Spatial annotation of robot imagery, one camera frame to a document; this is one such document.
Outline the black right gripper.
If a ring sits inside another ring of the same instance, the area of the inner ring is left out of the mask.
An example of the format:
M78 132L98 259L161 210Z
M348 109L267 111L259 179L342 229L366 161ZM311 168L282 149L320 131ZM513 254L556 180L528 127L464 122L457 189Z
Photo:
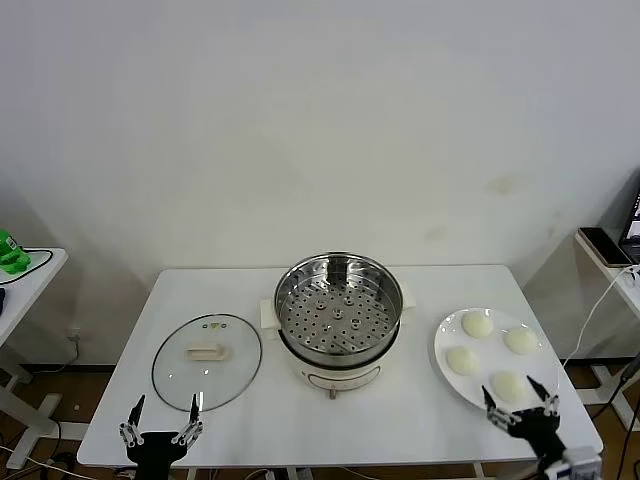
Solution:
M543 407L535 407L514 413L499 408L484 385L481 386L486 417L491 424L508 435L525 440L540 460L559 460L566 449L557 435L560 425L558 414L559 397L552 395L546 387L527 376L531 387L543 402Z

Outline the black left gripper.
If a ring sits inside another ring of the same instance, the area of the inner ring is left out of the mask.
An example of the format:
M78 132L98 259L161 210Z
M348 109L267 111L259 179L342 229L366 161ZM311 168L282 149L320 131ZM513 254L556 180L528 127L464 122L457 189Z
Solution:
M172 465L187 455L186 445L193 445L203 430L199 397L199 394L193 394L189 421L177 434L176 432L145 432L142 435L138 425L145 395L139 398L127 420L119 425L119 434L127 446L127 458L136 465L135 480L169 479Z

